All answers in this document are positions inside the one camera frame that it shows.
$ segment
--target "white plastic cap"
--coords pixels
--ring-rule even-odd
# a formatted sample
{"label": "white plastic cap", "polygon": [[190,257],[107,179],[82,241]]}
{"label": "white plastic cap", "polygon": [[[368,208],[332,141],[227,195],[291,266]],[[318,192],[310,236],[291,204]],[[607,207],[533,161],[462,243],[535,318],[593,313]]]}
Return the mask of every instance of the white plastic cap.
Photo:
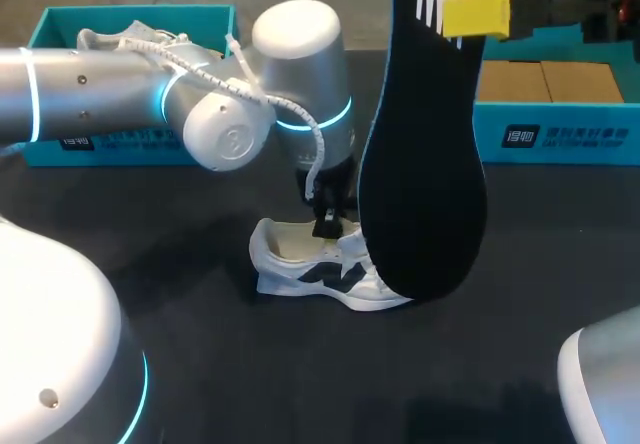
{"label": "white plastic cap", "polygon": [[253,45],[275,59],[300,59],[325,49],[340,35],[340,19],[327,4],[295,0],[262,13],[253,26]]}
{"label": "white plastic cap", "polygon": [[0,442],[40,442],[104,380],[120,341],[120,307],[87,258],[6,221],[0,273]]}
{"label": "white plastic cap", "polygon": [[[229,83],[250,90],[244,81],[230,79]],[[211,92],[187,116],[182,139],[201,166],[233,171],[260,153],[273,123],[275,111],[271,106]]]}

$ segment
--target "box logo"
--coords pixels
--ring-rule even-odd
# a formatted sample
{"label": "box logo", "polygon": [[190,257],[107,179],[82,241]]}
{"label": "box logo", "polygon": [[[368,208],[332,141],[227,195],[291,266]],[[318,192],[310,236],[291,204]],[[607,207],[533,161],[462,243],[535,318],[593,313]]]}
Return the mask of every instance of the box logo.
{"label": "box logo", "polygon": [[89,137],[76,137],[74,139],[60,139],[60,146],[65,151],[94,151],[95,147]]}
{"label": "box logo", "polygon": [[512,124],[507,126],[502,138],[502,147],[530,149],[538,139],[540,126],[530,124]]}

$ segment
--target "white sneaker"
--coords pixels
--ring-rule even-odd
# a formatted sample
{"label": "white sneaker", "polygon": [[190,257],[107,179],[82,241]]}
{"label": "white sneaker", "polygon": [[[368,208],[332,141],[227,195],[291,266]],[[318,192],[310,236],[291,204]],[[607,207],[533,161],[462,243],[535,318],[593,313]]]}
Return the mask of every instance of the white sneaker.
{"label": "white sneaker", "polygon": [[380,311],[409,302],[382,282],[371,262],[360,225],[344,221],[337,241],[312,237],[313,222],[262,219],[249,244],[258,271],[258,292],[301,297],[321,294],[354,311]]}

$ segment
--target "brown cardboard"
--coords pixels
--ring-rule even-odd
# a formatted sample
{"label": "brown cardboard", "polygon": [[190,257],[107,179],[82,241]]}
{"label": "brown cardboard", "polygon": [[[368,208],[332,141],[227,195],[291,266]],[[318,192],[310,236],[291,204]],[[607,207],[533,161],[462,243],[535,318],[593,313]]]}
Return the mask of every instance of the brown cardboard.
{"label": "brown cardboard", "polygon": [[553,102],[624,102],[609,64],[544,61],[541,65]]}
{"label": "brown cardboard", "polygon": [[551,102],[539,62],[484,61],[478,101]]}

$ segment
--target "screw hole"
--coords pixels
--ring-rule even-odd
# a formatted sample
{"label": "screw hole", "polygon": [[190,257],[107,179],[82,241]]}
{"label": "screw hole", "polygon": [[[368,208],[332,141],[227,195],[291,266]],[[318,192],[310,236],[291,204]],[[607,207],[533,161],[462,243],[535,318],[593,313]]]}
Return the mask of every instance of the screw hole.
{"label": "screw hole", "polygon": [[40,403],[44,407],[48,407],[49,409],[55,409],[58,407],[59,400],[58,394],[53,389],[43,389],[40,391]]}

